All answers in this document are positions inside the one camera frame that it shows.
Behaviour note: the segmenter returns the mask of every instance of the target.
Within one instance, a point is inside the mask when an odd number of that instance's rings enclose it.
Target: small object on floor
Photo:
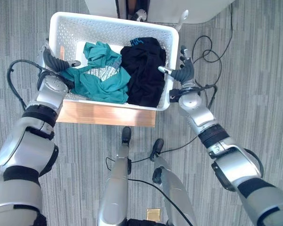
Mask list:
[[[143,9],[138,10],[130,20],[144,22],[147,19],[147,12]]]
[[[128,103],[157,107],[165,86],[164,74],[158,70],[165,65],[166,52],[155,38],[136,38],[132,46],[121,50],[121,66],[130,74]]]
[[[146,220],[151,220],[155,222],[160,221],[160,209],[146,209],[147,218]]]
[[[71,92],[94,101],[125,103],[128,99],[126,92],[130,75],[120,67],[122,56],[100,41],[96,44],[87,42],[83,53],[88,59],[88,66],[68,68],[61,73],[75,83]]]

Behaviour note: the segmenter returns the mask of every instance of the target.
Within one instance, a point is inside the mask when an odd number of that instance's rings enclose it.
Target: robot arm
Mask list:
[[[194,82],[191,55],[185,47],[182,53],[186,62],[184,69],[172,71],[159,67],[159,70],[180,81],[182,90],[188,90],[179,98],[179,111],[214,159],[212,168],[215,175],[225,189],[238,193],[254,225],[283,226],[283,191],[261,178],[244,149],[227,134],[202,103]]]
[[[38,177],[58,156],[53,127],[68,87],[54,74],[44,77],[0,151],[0,226],[46,225]]]

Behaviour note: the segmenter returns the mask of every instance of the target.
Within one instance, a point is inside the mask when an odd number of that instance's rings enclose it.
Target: wooden board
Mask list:
[[[64,100],[59,122],[155,127],[155,111]]]

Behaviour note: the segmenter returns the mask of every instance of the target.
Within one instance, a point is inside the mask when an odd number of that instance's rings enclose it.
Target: teal shirt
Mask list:
[[[96,45],[87,42],[83,53],[88,60],[88,66],[79,69],[70,67],[61,73],[66,79],[74,81],[75,87],[71,92],[94,101],[125,103],[128,99],[126,92],[130,75],[124,68],[119,67],[122,56],[113,52],[108,44],[99,41]],[[107,65],[118,70],[104,81],[93,74],[86,73],[90,69],[105,68]]]

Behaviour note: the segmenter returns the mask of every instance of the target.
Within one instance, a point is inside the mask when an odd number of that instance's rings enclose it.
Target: black band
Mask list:
[[[11,166],[8,167],[3,173],[4,181],[28,180],[35,182],[37,185],[40,186],[38,178],[39,178],[38,171],[25,166]]]
[[[20,204],[17,204],[17,205],[14,205],[14,209],[25,209],[25,210],[33,210],[33,211],[36,211],[38,213],[40,213],[39,209],[34,207],[34,206],[29,206],[29,205],[20,205]]]
[[[258,219],[258,221],[257,221],[257,226],[265,226],[265,224],[263,223],[263,220],[264,220],[265,218],[267,218],[270,214],[272,214],[272,213],[274,213],[274,212],[277,212],[277,211],[279,211],[279,210],[280,210],[280,209],[279,209],[278,207],[274,207],[274,208],[272,208],[272,209],[266,211],[264,214],[262,214],[262,215],[259,217],[259,219]]]
[[[22,117],[32,117],[32,118],[40,119],[44,122],[47,122],[52,127],[54,127],[58,115],[50,107],[44,105],[32,105],[25,110]]]
[[[218,141],[221,141],[229,135],[227,132],[222,128],[219,124],[213,125],[209,128],[207,128],[205,131],[200,133],[198,135],[199,139],[203,143],[203,145],[208,148],[217,143]]]
[[[238,190],[247,199],[247,197],[254,191],[263,187],[275,187],[272,184],[260,179],[252,178],[238,185]]]
[[[40,172],[40,175],[39,175],[40,177],[43,176],[45,173],[48,173],[49,171],[51,171],[51,168],[53,164],[56,162],[57,157],[58,157],[58,146],[55,145],[48,163],[46,164],[44,169]]]

